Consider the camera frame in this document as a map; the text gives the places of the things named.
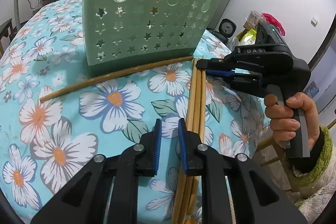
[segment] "green sleeve cuff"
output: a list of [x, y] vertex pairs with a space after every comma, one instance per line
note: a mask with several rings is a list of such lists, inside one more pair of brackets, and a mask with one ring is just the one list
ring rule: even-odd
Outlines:
[[286, 170], [288, 180], [291, 181], [294, 185], [297, 187], [307, 187], [311, 183], [318, 180], [321, 175], [325, 172], [325, 170], [328, 168], [332, 151], [333, 151], [333, 142], [329, 135], [329, 130], [320, 125], [321, 130], [324, 133], [324, 144], [323, 148], [320, 154], [320, 157], [318, 158], [315, 167], [312, 171], [310, 171], [307, 175], [302, 177], [296, 177], [293, 174], [293, 170], [291, 168], [288, 168]]

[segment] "wooden stick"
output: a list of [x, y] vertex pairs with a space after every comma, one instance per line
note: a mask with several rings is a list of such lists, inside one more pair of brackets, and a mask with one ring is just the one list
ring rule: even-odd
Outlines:
[[[201, 107], [201, 71], [197, 70], [196, 74], [196, 94], [195, 94], [195, 106], [194, 106], [194, 120], [193, 120], [193, 132], [199, 133], [199, 124], [200, 124], [200, 107]], [[187, 214], [190, 193], [193, 186], [193, 177], [187, 177], [185, 182], [185, 188], [182, 198], [182, 204], [180, 209], [180, 214], [178, 217], [178, 224], [183, 224], [185, 215]]]
[[[187, 113], [187, 119], [185, 123], [188, 131], [191, 131], [193, 129], [194, 104], [195, 104], [195, 93], [196, 93], [196, 76], [197, 76], [196, 63], [197, 63], [197, 58], [195, 58], [193, 61], [192, 75], [191, 75], [191, 81], [190, 81], [188, 113]], [[174, 207], [173, 207], [173, 215], [171, 218], [171, 224], [177, 224], [177, 221], [179, 218], [186, 178], [187, 177], [184, 174], [184, 171], [181, 165], [179, 172], [178, 172], [177, 187], [176, 187], [176, 193], [175, 193], [175, 201], [174, 201]]]
[[133, 67], [133, 68], [128, 68], [128, 69], [122, 69], [119, 71], [115, 71], [115, 72], [111, 72], [105, 75], [101, 75], [101, 76], [97, 76], [91, 79], [88, 79], [86, 81], [74, 84], [74, 85], [70, 85], [65, 87], [64, 89], [61, 90], [57, 90], [53, 93], [50, 93], [44, 97], [40, 98], [40, 102], [43, 103], [45, 101], [54, 99], [56, 97], [59, 97], [61, 95], [65, 95], [68, 94], [70, 92], [76, 91], [76, 90], [80, 90], [83, 88], [86, 88], [88, 86], [91, 85], [95, 85], [101, 82], [105, 82], [107, 80], [111, 80], [114, 78], [118, 78], [118, 77], [122, 77], [125, 75], [130, 75], [132, 73], [136, 73], [139, 71], [143, 71], [143, 70], [147, 70], [147, 69], [153, 69], [156, 67], [161, 67], [161, 66], [166, 66], [166, 65], [170, 65], [170, 64], [174, 64], [174, 63], [179, 63], [179, 62], [184, 62], [184, 61], [189, 61], [192, 60], [193, 56], [185, 56], [185, 57], [180, 57], [180, 58], [174, 58], [174, 59], [169, 59], [169, 60], [163, 60], [163, 61], [159, 61], [159, 62], [155, 62], [155, 63], [150, 63], [150, 64], [145, 64], [145, 65], [141, 65], [141, 66], [137, 66], [137, 67]]
[[[206, 100], [206, 89], [205, 89], [205, 70], [201, 72], [201, 105], [200, 105], [200, 115], [199, 115], [199, 129], [198, 134], [201, 142], [204, 142], [204, 130], [205, 130], [205, 100]], [[187, 214], [192, 215], [194, 213], [195, 203], [198, 193], [198, 184], [200, 177], [194, 177], [193, 186], [190, 193], [190, 200], [188, 205]]]

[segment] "wooden chair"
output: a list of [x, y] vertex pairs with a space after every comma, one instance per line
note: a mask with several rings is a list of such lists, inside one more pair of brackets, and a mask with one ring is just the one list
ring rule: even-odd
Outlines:
[[0, 53], [1, 56], [4, 54], [4, 49], [1, 44], [2, 37], [9, 37], [9, 40], [12, 42], [14, 38], [14, 31], [12, 26], [12, 19], [8, 19], [5, 23], [0, 26]]

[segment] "human hand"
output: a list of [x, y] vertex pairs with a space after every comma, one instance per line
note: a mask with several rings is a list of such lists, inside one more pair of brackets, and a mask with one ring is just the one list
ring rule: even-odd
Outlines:
[[302, 92], [296, 93], [286, 100], [286, 105], [276, 105], [277, 97], [274, 94], [265, 96], [265, 114], [271, 119], [269, 124], [273, 130], [275, 142], [284, 148], [282, 142], [289, 141], [295, 137], [295, 131], [300, 128], [300, 123], [293, 117], [291, 108], [302, 108], [306, 118], [308, 129], [308, 146], [311, 150], [320, 135], [319, 114], [315, 102]]

